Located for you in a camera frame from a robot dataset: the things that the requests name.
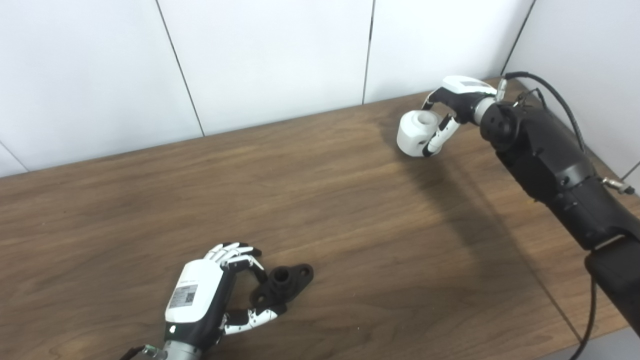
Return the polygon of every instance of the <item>metal connector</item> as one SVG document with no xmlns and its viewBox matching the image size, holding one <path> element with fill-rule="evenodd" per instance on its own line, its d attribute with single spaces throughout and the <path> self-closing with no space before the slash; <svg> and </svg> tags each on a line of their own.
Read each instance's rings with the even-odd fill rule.
<svg viewBox="0 0 640 360">
<path fill-rule="evenodd" d="M 146 356 L 149 356 L 150 358 L 156 360 L 166 360 L 167 358 L 166 351 L 161 350 L 157 347 L 153 347 L 151 345 L 145 345 L 145 348 L 142 349 L 142 354 L 145 354 Z"/>
<path fill-rule="evenodd" d="M 498 91 L 495 94 L 495 102 L 501 102 L 504 99 L 504 94 L 507 92 L 507 80 L 505 78 L 500 79 L 498 83 Z"/>
<path fill-rule="evenodd" d="M 636 192 L 636 189 L 631 187 L 631 185 L 618 180 L 609 179 L 608 177 L 603 177 L 600 182 L 606 187 L 616 190 L 620 194 L 633 195 Z"/>
</svg>

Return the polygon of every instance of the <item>bolt hole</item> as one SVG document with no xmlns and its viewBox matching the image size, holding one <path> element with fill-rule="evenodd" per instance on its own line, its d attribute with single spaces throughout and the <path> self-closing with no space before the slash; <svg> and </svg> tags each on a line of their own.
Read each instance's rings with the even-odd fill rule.
<svg viewBox="0 0 640 360">
<path fill-rule="evenodd" d="M 289 280 L 289 271 L 285 268 L 276 269 L 273 273 L 273 278 L 277 282 L 285 282 L 286 280 Z"/>
</svg>

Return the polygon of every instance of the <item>cable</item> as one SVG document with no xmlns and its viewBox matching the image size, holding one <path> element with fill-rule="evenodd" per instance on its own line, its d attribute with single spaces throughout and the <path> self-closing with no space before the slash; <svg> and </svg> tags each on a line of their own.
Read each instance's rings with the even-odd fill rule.
<svg viewBox="0 0 640 360">
<path fill-rule="evenodd" d="M 548 110 L 547 102 L 545 101 L 545 97 L 542 95 L 542 92 L 540 91 L 540 88 L 535 88 L 533 90 L 529 90 L 528 92 L 526 92 L 524 94 L 521 94 L 522 97 L 518 96 L 518 98 L 520 98 L 520 102 L 522 103 L 522 106 L 525 106 L 527 104 L 527 99 L 534 92 L 536 94 L 538 94 L 538 98 L 540 99 L 540 103 L 542 104 L 542 108 L 544 110 Z"/>
<path fill-rule="evenodd" d="M 591 278 L 591 309 L 589 310 L 589 321 L 587 322 L 587 329 L 584 331 L 584 336 L 580 340 L 580 346 L 575 350 L 569 360 L 576 360 L 582 354 L 582 351 L 587 346 L 589 338 L 591 337 L 591 331 L 593 330 L 593 323 L 596 320 L 596 297 L 598 294 L 598 288 L 596 287 L 596 281 Z"/>
<path fill-rule="evenodd" d="M 530 73 L 528 73 L 526 71 L 510 72 L 510 73 L 507 73 L 507 74 L 504 75 L 504 79 L 505 80 L 510 80 L 510 79 L 514 79 L 514 78 L 529 78 L 529 79 L 533 79 L 533 80 L 539 82 L 540 84 L 542 84 L 545 88 L 547 88 L 547 90 L 549 90 L 549 92 L 560 103 L 560 105 L 564 109 L 564 112 L 566 113 L 567 117 L 569 118 L 569 122 L 571 122 L 571 126 L 573 127 L 573 132 L 575 133 L 575 138 L 578 141 L 578 146 L 580 147 L 580 150 L 583 153 L 586 153 L 586 148 L 584 146 L 584 139 L 582 138 L 582 133 L 580 132 L 580 127 L 578 126 L 578 122 L 575 120 L 575 117 L 573 116 L 573 112 L 569 108 L 569 105 L 566 103 L 566 101 L 564 101 L 562 96 L 560 96 L 558 91 L 556 91 L 555 88 L 553 86 L 551 86 L 551 84 L 547 83 L 543 78 L 541 78 L 541 77 L 539 77 L 537 75 L 534 75 L 534 74 L 530 74 Z M 537 88 L 534 89 L 534 90 L 531 90 L 527 94 L 525 94 L 524 95 L 524 100 L 526 100 L 527 96 L 529 96 L 535 90 L 538 91 L 537 94 L 540 97 L 540 102 L 542 102 L 543 107 L 546 109 L 547 105 L 546 105 L 546 103 L 544 101 L 544 98 L 542 97 L 542 93 Z M 578 357 L 580 357 L 580 355 L 582 354 L 582 351 L 584 351 L 584 348 L 587 346 L 587 343 L 589 342 L 589 339 L 591 337 L 591 331 L 593 331 L 593 324 L 595 323 L 595 319 L 596 319 L 596 298 L 597 298 L 597 293 L 598 293 L 598 288 L 597 288 L 597 285 L 596 285 L 596 281 L 592 277 L 591 278 L 591 309 L 589 310 L 589 320 L 587 321 L 587 328 L 584 331 L 584 335 L 583 335 L 582 339 L 580 340 L 580 345 L 575 350 L 575 352 L 573 353 L 571 358 L 569 358 L 569 360 L 578 359 Z"/>
<path fill-rule="evenodd" d="M 534 74 L 530 74 L 526 71 L 508 72 L 507 74 L 504 75 L 505 80 L 515 79 L 515 78 L 533 79 L 539 82 L 540 84 L 542 84 L 545 88 L 547 88 L 547 90 L 549 90 L 549 92 L 560 103 L 566 115 L 569 117 L 569 122 L 571 122 L 571 126 L 573 128 L 573 132 L 575 133 L 575 137 L 578 140 L 578 146 L 580 147 L 580 150 L 586 153 L 584 140 L 582 139 L 582 133 L 580 132 L 580 127 L 578 126 L 578 122 L 575 120 L 575 117 L 573 116 L 573 112 L 571 111 L 571 109 L 569 109 L 569 105 L 567 105 L 566 101 L 564 101 L 564 99 L 562 98 L 562 96 L 560 96 L 558 91 L 556 91 L 555 88 L 551 86 L 551 84 L 547 83 L 543 78 Z"/>
<path fill-rule="evenodd" d="M 129 351 L 127 351 L 121 358 L 120 360 L 131 360 L 133 359 L 134 356 L 138 355 L 139 352 L 142 351 L 142 349 L 144 349 L 145 347 L 132 347 L 129 349 Z"/>
</svg>

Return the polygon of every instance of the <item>white wall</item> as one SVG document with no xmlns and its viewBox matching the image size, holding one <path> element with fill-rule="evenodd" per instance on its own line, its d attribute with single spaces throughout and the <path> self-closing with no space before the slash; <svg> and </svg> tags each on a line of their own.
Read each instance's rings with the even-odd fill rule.
<svg viewBox="0 0 640 360">
<path fill-rule="evenodd" d="M 587 146 L 619 176 L 640 161 L 639 15 L 637 0 L 537 0 L 506 68 L 551 83 Z M 549 103 L 566 121 L 560 105 Z M 629 179 L 640 190 L 638 170 Z"/>
<path fill-rule="evenodd" d="M 29 170 L 202 136 L 153 0 L 1 1 L 0 64 Z"/>
<path fill-rule="evenodd" d="M 160 0 L 205 134 L 362 102 L 372 0 Z"/>
<path fill-rule="evenodd" d="M 27 169 L 0 144 L 0 177 L 21 174 L 25 171 L 27 171 Z"/>
<path fill-rule="evenodd" d="M 174 54 L 153 0 L 1 1 L 0 176 L 496 76 L 530 4 L 159 0 Z"/>
<path fill-rule="evenodd" d="M 500 75 L 532 0 L 376 0 L 365 102 Z"/>
</svg>

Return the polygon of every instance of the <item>sticker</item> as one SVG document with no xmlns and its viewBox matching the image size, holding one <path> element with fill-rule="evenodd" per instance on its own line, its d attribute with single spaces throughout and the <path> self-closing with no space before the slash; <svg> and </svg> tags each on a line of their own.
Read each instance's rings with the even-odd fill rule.
<svg viewBox="0 0 640 360">
<path fill-rule="evenodd" d="M 196 296 L 198 285 L 181 286 L 176 288 L 169 302 L 169 309 L 174 307 L 191 306 L 193 298 Z"/>
<path fill-rule="evenodd" d="M 487 85 L 487 84 L 485 84 L 485 83 L 483 83 L 481 81 L 460 81 L 460 83 L 462 85 L 465 85 L 465 86 L 481 86 L 483 88 L 490 87 L 489 85 Z"/>
</svg>

